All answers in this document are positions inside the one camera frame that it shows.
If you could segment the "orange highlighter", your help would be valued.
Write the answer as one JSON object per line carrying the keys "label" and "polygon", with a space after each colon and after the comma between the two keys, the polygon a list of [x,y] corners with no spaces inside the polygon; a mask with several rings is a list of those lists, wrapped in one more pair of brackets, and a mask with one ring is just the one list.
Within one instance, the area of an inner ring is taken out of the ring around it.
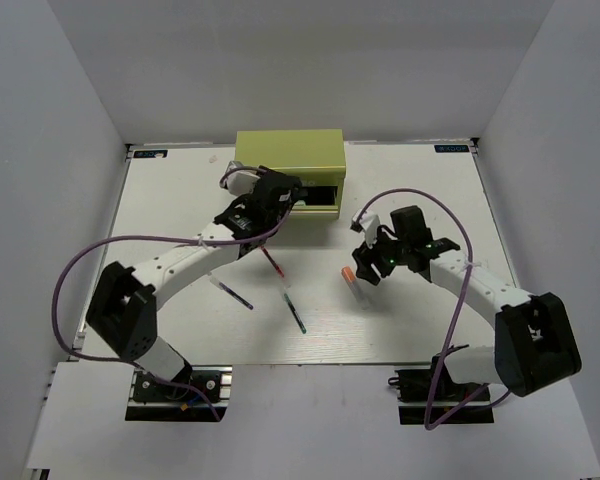
{"label": "orange highlighter", "polygon": [[363,309],[367,309],[369,307],[368,300],[360,287],[359,281],[353,270],[349,266],[345,266],[341,269],[341,276],[345,280],[358,305]]}

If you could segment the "green chest drawer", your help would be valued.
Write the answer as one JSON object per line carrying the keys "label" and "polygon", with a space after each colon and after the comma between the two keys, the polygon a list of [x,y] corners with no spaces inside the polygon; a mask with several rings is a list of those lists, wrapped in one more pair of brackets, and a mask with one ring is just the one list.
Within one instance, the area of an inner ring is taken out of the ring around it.
{"label": "green chest drawer", "polygon": [[340,197],[337,186],[305,186],[303,196],[291,210],[293,219],[337,219]]}

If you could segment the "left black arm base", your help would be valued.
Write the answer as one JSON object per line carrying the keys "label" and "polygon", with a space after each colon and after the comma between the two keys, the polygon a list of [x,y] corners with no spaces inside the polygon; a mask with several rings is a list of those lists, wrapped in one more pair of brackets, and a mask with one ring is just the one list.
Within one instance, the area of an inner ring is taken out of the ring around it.
{"label": "left black arm base", "polygon": [[[224,417],[229,404],[232,373],[229,366],[200,367],[193,370],[188,380],[213,404],[219,419]],[[197,392],[157,383],[150,375],[136,369],[131,381],[125,420],[214,423],[216,417]]]}

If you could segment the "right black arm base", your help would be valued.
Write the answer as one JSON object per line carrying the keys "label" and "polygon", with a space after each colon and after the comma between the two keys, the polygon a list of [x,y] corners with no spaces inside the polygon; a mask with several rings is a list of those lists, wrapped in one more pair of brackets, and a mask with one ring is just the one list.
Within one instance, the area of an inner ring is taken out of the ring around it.
{"label": "right black arm base", "polygon": [[[419,363],[400,367],[387,380],[388,387],[397,394],[399,423],[402,426],[424,425],[426,403],[438,360],[439,355],[434,355],[429,364]],[[437,421],[479,388],[480,385],[476,383],[454,383],[446,368],[443,368],[434,395],[430,421]],[[482,391],[461,410],[445,420],[444,424],[493,424],[493,408],[490,404],[489,391]]]}

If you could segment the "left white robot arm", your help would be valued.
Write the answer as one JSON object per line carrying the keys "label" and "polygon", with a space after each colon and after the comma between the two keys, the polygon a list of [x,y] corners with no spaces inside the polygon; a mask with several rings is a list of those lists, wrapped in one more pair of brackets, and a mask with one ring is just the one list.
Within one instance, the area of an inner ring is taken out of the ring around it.
{"label": "left white robot arm", "polygon": [[134,266],[107,265],[86,323],[117,360],[151,374],[168,398],[182,398],[191,387],[192,366],[158,335],[158,311],[200,278],[264,245],[305,197],[299,177],[259,167],[247,191],[189,243],[179,240],[176,247]]}

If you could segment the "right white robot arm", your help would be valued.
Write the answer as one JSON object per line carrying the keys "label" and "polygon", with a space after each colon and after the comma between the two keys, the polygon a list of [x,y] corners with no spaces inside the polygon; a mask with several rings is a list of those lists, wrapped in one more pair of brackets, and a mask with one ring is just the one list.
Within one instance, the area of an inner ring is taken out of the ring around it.
{"label": "right white robot arm", "polygon": [[458,244],[436,239],[422,210],[404,207],[391,214],[393,226],[377,214],[358,211],[351,228],[364,235],[352,257],[356,275],[373,285],[405,266],[462,300],[492,328],[491,345],[467,346],[446,355],[431,384],[452,399],[468,383],[499,384],[524,397],[579,373],[582,360],[562,300],[511,286],[472,264]]}

